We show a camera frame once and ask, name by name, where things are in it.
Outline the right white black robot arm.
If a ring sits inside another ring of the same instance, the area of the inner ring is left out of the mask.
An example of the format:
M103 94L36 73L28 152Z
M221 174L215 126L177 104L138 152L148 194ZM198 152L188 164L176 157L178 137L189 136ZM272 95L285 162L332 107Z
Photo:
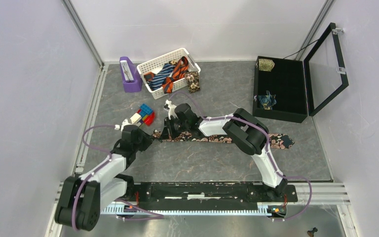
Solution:
M164 109L168 116L160 140L231 142L252 157L261 173L266 197L279 201L285 196L288 182L271 153L268 129L245 109L214 118L198 116L187 103L176 106L168 100Z

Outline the black pink floral tie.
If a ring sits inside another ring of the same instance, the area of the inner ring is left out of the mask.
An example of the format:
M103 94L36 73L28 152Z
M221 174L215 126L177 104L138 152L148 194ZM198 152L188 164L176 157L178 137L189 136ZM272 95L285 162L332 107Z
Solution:
M214 143L233 143L233 140L227 135L212 135L202 138L195 138L190 132L183 132L177 138L170 139L161 138L161 131L154 130L152 136L159 141L167 142L214 142ZM282 133L270 133L270 147L273 149L287 150L294 145L294 141L287 135Z

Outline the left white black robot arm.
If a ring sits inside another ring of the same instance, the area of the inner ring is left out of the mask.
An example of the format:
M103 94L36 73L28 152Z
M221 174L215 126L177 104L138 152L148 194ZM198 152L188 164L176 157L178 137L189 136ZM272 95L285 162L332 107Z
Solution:
M65 179L54 214L57 224L74 230L90 231L96 226L104 208L117 198L130 201L135 196L133 177L123 175L155 138L136 125L107 125L121 132L106 158L90 171Z

